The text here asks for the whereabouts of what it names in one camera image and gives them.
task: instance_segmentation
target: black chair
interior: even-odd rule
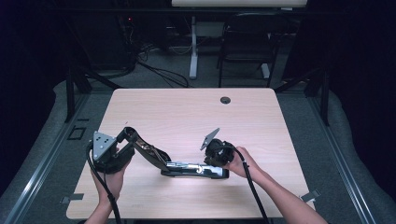
[[[282,37],[290,28],[288,19],[278,14],[238,13],[224,24],[219,53],[219,87],[223,76],[223,62],[271,64],[266,87],[270,87],[276,55]]]

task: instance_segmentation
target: table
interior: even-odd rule
[[[231,102],[223,104],[224,96]],[[298,196],[308,192],[271,89],[118,89],[98,131],[116,136],[125,126],[135,128],[172,161],[186,162],[203,162],[199,148],[206,135],[220,128],[218,139],[246,147],[281,185]],[[267,216],[281,217],[265,191],[257,185],[256,190]],[[87,218],[97,205],[87,164],[75,189],[75,194],[81,193],[82,200],[69,204],[69,218]],[[133,219],[262,217],[246,179],[235,174],[222,180],[163,176],[137,151],[126,170],[118,206],[122,218]]]
[[[305,7],[307,0],[172,0],[173,7],[282,7],[290,10],[293,7]],[[191,65],[190,79],[197,78],[198,53],[196,42],[196,20],[191,20]],[[268,65],[262,66],[264,77],[269,76]]]

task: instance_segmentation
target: dark background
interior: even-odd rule
[[[65,80],[71,61],[92,66],[98,60],[82,45],[94,37],[76,41],[61,18],[41,10],[42,4],[51,3],[25,0],[1,4],[2,194],[48,118],[55,100],[52,89]],[[392,8],[390,0],[311,0],[308,11],[348,11],[351,17],[303,20],[284,78],[302,76],[323,65],[327,52],[335,49],[328,64],[331,90],[343,104],[361,160],[378,185],[396,200],[396,23]],[[115,29],[112,24],[117,23],[112,22],[105,26]],[[85,32],[89,27],[79,29]],[[131,58],[117,36],[113,34],[113,49],[124,57],[105,65],[124,68]]]

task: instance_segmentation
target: gray carpet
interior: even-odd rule
[[[282,64],[287,56],[281,55],[279,66],[276,68],[274,86],[280,85]],[[189,80],[194,88],[217,87],[218,70],[216,69],[217,58],[208,53],[199,58],[198,78]],[[162,52],[154,50],[148,54],[147,64],[171,70],[188,77],[190,70],[189,54],[175,54],[172,51]],[[153,74],[146,68],[138,65],[129,75],[111,79],[115,83],[126,88],[171,88],[174,84],[166,83],[161,77]],[[111,90],[96,80],[90,80],[93,91],[90,95],[80,95],[76,92],[79,102],[82,104],[74,120],[71,122],[64,135],[65,139],[59,146],[57,138],[62,135],[65,125],[66,114],[65,86],[61,83],[55,88],[57,101],[50,114],[49,120],[37,138],[24,165],[20,169],[6,193],[0,200],[0,222],[6,222],[14,205],[18,204],[24,188],[29,180],[35,175],[43,158],[58,146],[59,152],[50,160],[49,171],[43,174],[45,181],[38,186],[32,200],[22,208],[19,220],[21,223],[78,223],[78,220],[70,220],[65,216],[67,204],[60,203],[64,196],[74,192],[80,172],[85,163],[85,146],[92,138],[93,131],[100,125],[102,116],[106,111],[107,103],[111,96]],[[281,105],[285,121],[288,125],[290,136],[296,149],[298,158],[303,168],[308,187],[317,189],[321,196],[317,198],[315,206],[331,223],[361,223],[361,218],[351,201],[346,185],[339,175],[331,153],[331,146],[325,133],[320,128],[320,120],[316,119],[317,111],[312,107],[312,101],[307,99],[297,86],[287,93],[277,95]],[[342,111],[336,96],[331,94],[329,121],[337,143],[342,149],[348,166],[355,176],[366,202],[374,214],[377,223],[394,223],[396,220],[396,205],[374,182],[354,151],[351,142],[351,133],[347,125],[347,119]],[[82,136],[81,139],[68,140]],[[284,223],[282,218],[275,218],[274,223]],[[136,223],[259,223],[259,220],[139,220]]]

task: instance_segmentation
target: person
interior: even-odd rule
[[[260,166],[250,156],[246,148],[237,147],[236,149],[245,158],[253,182],[258,184],[271,197],[276,207],[279,209],[279,212],[288,223],[327,223],[326,220],[313,208],[278,184],[270,175],[260,168]],[[247,178],[243,162],[240,157],[236,152],[234,152],[233,155],[233,161],[228,162],[223,166],[223,168]],[[107,186],[116,199],[120,197],[123,175],[128,164],[129,162],[121,169],[121,171],[113,175],[106,175]],[[96,176],[92,174],[92,178],[98,190],[99,204],[85,223],[106,223],[108,216],[112,211],[111,204],[107,198],[105,189],[99,183]]]

